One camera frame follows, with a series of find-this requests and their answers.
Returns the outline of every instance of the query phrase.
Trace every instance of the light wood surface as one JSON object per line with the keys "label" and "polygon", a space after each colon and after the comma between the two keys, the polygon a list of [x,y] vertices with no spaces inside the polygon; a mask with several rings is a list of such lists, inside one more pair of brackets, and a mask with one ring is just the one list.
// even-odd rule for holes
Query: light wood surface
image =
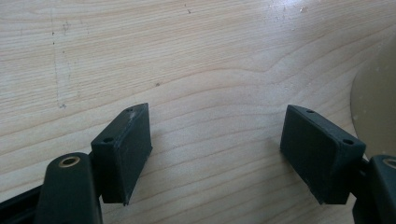
{"label": "light wood surface", "polygon": [[149,103],[153,150],[105,223],[352,223],[279,153],[287,104],[354,133],[357,71],[394,1],[2,1],[0,202]]}

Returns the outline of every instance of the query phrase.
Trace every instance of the tan circular object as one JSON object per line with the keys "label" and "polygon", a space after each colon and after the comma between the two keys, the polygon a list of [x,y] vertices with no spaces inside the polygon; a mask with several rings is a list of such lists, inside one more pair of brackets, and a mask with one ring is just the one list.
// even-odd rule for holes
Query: tan circular object
{"label": "tan circular object", "polygon": [[396,156],[396,36],[357,74],[351,112],[367,156]]}

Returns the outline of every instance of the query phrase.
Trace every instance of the screw hole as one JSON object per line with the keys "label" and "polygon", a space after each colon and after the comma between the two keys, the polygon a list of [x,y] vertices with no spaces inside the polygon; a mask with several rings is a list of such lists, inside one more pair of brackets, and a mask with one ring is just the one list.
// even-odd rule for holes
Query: screw hole
{"label": "screw hole", "polygon": [[103,142],[104,143],[109,143],[109,142],[112,142],[114,139],[112,138],[112,137],[108,137],[108,138],[105,138],[104,140],[103,140]]}
{"label": "screw hole", "polygon": [[79,157],[67,157],[63,160],[61,160],[61,162],[59,162],[59,166],[62,168],[66,168],[66,167],[70,167],[70,166],[74,166],[79,162]]}
{"label": "screw hole", "polygon": [[383,160],[383,162],[386,165],[390,166],[391,168],[396,169],[396,160],[390,159],[390,158],[386,158],[386,159]]}
{"label": "screw hole", "polygon": [[348,145],[353,145],[353,141],[349,139],[344,139],[343,142]]}

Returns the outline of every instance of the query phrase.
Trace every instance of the wooden table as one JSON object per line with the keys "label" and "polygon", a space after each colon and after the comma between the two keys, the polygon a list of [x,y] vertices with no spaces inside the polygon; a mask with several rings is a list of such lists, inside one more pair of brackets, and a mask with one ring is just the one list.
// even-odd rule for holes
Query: wooden table
{"label": "wooden table", "polygon": [[2,1],[0,202],[149,103],[153,150],[108,223],[352,223],[279,153],[287,104],[354,133],[357,71],[395,1]]}

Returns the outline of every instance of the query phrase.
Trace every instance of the black clamp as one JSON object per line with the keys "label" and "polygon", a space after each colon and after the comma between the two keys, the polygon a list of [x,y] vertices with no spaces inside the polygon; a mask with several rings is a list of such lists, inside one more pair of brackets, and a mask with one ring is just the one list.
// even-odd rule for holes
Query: black clamp
{"label": "black clamp", "polygon": [[0,203],[1,223],[101,224],[104,203],[128,204],[152,150],[149,105],[123,110],[91,142],[47,167],[44,184]]}
{"label": "black clamp", "polygon": [[280,150],[319,203],[357,201],[355,223],[396,223],[396,158],[362,156],[365,144],[313,110],[289,105]]}

